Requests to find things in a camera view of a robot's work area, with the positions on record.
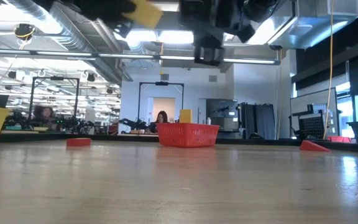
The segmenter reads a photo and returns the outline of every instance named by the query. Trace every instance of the doorway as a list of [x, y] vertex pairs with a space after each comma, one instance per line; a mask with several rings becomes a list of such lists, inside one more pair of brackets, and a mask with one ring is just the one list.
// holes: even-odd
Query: doorway
[[175, 99], [155, 97], [153, 100], [152, 121], [157, 120], [160, 111], [165, 111], [168, 115], [168, 122], [173, 123], [175, 121]]

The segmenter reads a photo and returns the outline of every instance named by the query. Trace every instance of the metal frame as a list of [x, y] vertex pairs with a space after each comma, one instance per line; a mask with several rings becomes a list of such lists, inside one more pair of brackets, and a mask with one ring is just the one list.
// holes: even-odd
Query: metal frame
[[[152, 84], [152, 85], [158, 85], [160, 82], [140, 82], [139, 83], [139, 96], [137, 99], [137, 119], [139, 119], [140, 115], [140, 95], [141, 95], [141, 88], [143, 84]], [[184, 101], [184, 95], [185, 95], [185, 84], [183, 83], [166, 83], [166, 85], [180, 85], [182, 87], [181, 91], [181, 108], [183, 109], [183, 101]]]
[[[32, 85], [31, 85], [31, 96], [30, 96], [30, 106], [29, 106], [29, 118], [28, 120], [31, 120], [31, 112], [32, 112], [32, 103], [34, 100], [34, 90], [36, 88], [35, 85], [35, 81], [37, 79], [41, 79], [41, 80], [54, 80], [56, 77], [33, 77], [32, 78]], [[63, 77], [59, 77], [60, 81], [62, 80], [75, 80], [77, 81], [77, 86], [76, 86], [76, 93], [75, 93], [75, 105], [74, 105], [74, 117], [77, 116], [77, 106], [78, 106], [78, 95], [80, 94], [80, 79], [79, 78], [63, 78]]]

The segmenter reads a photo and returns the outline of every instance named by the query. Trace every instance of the pipe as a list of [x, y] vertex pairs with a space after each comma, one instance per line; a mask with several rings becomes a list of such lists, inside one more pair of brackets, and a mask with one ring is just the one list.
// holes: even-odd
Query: pipe
[[[31, 0], [4, 0], [15, 6], [25, 14], [31, 15], [37, 22], [36, 26], [48, 34], [62, 34], [69, 37], [55, 38], [54, 40], [71, 52], [94, 52], [94, 47], [87, 42], [81, 32], [72, 24], [66, 15], [58, 8], [53, 7], [48, 13]], [[108, 82], [120, 83], [122, 78], [117, 76], [113, 69], [101, 58], [87, 61], [100, 71], [101, 76]]]

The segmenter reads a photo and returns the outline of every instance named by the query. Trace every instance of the ventilation duct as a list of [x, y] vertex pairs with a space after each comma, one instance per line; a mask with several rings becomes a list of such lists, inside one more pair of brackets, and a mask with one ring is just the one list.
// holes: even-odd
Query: ventilation duct
[[[41, 8], [31, 0], [4, 0], [6, 3], [15, 6], [25, 14], [31, 15], [37, 20], [35, 25], [48, 34], [61, 34], [69, 37], [56, 37], [54, 40], [69, 51], [73, 52], [94, 52], [94, 48], [87, 42], [82, 34], [73, 26], [69, 18], [55, 5], [50, 13]], [[108, 82], [121, 83], [122, 77], [113, 71], [102, 59], [87, 62], [95, 67], [100, 75]]]
[[[287, 0], [266, 21], [257, 24], [248, 44], [307, 49], [331, 35], [332, 0]], [[335, 0], [333, 31], [358, 18], [358, 0]]]

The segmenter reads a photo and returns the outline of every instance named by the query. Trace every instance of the red block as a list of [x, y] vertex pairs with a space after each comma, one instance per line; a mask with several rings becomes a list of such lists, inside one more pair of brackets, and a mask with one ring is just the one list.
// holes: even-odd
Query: red block
[[70, 147], [90, 146], [91, 139], [90, 138], [67, 139], [66, 145]]
[[314, 151], [314, 152], [331, 152], [331, 150], [320, 146], [319, 144], [313, 143], [311, 141], [304, 140], [302, 141], [301, 146], [299, 147], [301, 151]]

